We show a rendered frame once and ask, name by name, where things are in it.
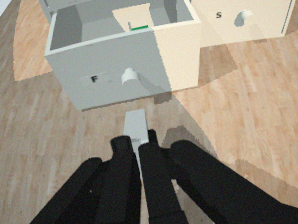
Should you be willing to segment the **green and white eraser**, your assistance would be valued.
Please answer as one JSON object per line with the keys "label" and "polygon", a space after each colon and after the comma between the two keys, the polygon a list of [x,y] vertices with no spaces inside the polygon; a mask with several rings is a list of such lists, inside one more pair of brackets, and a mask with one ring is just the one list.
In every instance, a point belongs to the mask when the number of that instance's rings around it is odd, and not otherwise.
{"label": "green and white eraser", "polygon": [[132,30],[149,28],[145,17],[130,20],[130,24],[131,24],[131,29]]}

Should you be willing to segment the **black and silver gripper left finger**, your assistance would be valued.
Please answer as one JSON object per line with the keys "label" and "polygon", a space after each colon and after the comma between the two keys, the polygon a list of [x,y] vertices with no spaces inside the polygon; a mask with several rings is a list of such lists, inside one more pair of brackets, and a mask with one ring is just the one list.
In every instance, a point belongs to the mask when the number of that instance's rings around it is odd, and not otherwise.
{"label": "black and silver gripper left finger", "polygon": [[85,160],[30,224],[140,224],[143,179],[135,110],[126,112],[124,133],[110,144],[112,158]]}

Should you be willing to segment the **white drawer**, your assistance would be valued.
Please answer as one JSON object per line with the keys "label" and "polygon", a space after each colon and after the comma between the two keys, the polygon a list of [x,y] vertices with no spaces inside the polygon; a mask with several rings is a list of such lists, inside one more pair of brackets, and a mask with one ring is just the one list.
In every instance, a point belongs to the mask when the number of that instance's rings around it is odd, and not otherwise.
{"label": "white drawer", "polygon": [[198,86],[200,37],[189,0],[92,0],[53,12],[44,56],[81,110]]}
{"label": "white drawer", "polygon": [[69,1],[73,1],[73,0],[46,0],[46,1],[50,8],[50,7],[53,7],[53,6],[56,6],[59,4],[63,4],[63,3],[69,2]]}

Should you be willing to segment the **cream drawer front marked s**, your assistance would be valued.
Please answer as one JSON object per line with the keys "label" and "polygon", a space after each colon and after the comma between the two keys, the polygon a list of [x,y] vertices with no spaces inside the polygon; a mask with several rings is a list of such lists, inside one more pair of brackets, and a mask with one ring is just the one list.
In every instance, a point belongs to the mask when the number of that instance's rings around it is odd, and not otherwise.
{"label": "cream drawer front marked s", "polygon": [[189,1],[202,24],[201,44],[281,34],[291,2],[291,0]]}

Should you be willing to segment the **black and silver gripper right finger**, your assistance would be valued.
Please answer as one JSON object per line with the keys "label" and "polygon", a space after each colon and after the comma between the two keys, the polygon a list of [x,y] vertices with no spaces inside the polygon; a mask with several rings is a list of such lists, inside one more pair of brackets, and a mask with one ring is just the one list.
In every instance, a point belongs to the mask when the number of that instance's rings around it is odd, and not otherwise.
{"label": "black and silver gripper right finger", "polygon": [[191,141],[159,147],[144,109],[135,110],[135,144],[149,224],[189,224],[171,180],[215,224],[298,224],[297,207],[279,202]]}

